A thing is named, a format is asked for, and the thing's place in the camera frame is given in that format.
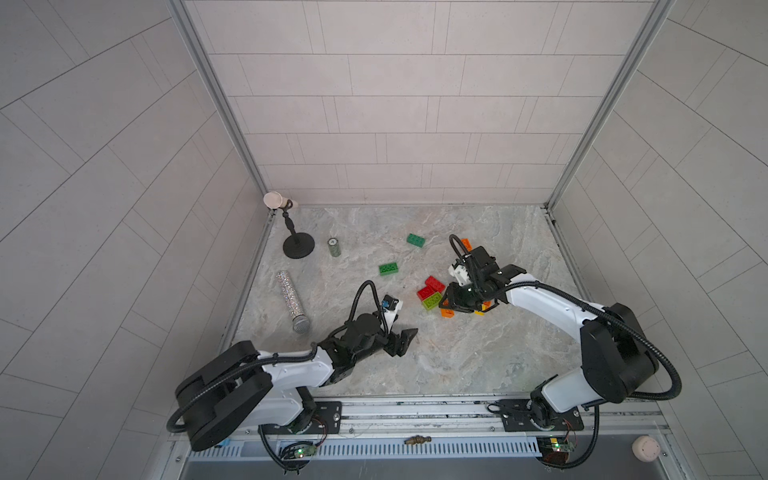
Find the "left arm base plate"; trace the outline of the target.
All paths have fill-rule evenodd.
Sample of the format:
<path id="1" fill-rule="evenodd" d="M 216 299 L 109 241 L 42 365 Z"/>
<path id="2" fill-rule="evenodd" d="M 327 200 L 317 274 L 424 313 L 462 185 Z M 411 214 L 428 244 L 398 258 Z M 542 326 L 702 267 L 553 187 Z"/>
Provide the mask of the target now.
<path id="1" fill-rule="evenodd" d="M 319 401 L 312 413 L 303 411 L 287 426 L 268 424 L 263 427 L 267 435 L 321 435 L 338 434 L 343 404 L 340 401 Z"/>

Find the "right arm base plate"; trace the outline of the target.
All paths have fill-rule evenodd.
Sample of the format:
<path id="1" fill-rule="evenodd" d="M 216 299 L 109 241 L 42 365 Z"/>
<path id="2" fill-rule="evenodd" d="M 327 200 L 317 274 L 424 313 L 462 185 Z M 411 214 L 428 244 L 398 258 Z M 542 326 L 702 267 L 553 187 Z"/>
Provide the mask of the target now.
<path id="1" fill-rule="evenodd" d="M 499 399 L 486 410 L 501 418 L 505 432 L 582 431 L 584 423 L 577 407 L 558 413 L 531 399 Z"/>

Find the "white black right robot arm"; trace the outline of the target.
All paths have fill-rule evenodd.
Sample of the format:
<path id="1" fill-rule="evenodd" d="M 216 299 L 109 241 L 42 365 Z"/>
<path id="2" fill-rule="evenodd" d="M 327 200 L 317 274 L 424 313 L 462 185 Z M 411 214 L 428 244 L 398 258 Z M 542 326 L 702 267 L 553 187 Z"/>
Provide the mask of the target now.
<path id="1" fill-rule="evenodd" d="M 441 308 L 484 313 L 511 305 L 543 318 L 578 343 L 580 366 L 544 381 L 530 394 L 528 409 L 539 423 L 578 406 L 619 404 L 627 398 L 666 401 L 681 394 L 679 372 L 646 338 L 627 306 L 588 302 L 521 267 L 501 267 L 485 248 L 468 249 L 455 235 L 449 243 L 457 259 L 449 268 L 453 280 Z"/>

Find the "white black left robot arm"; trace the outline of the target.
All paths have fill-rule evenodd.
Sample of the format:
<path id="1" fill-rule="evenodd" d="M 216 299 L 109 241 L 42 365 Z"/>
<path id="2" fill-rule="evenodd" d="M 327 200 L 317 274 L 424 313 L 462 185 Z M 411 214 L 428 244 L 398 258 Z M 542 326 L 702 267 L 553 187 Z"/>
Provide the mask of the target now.
<path id="1" fill-rule="evenodd" d="M 178 408 L 166 430 L 186 434 L 195 452 L 239 428 L 306 431 L 318 411 L 312 389 L 340 382 L 380 351 L 391 357 L 407 353 L 418 330 L 391 329 L 399 309 L 361 314 L 305 352 L 269 353 L 250 341 L 234 344 L 177 386 Z"/>

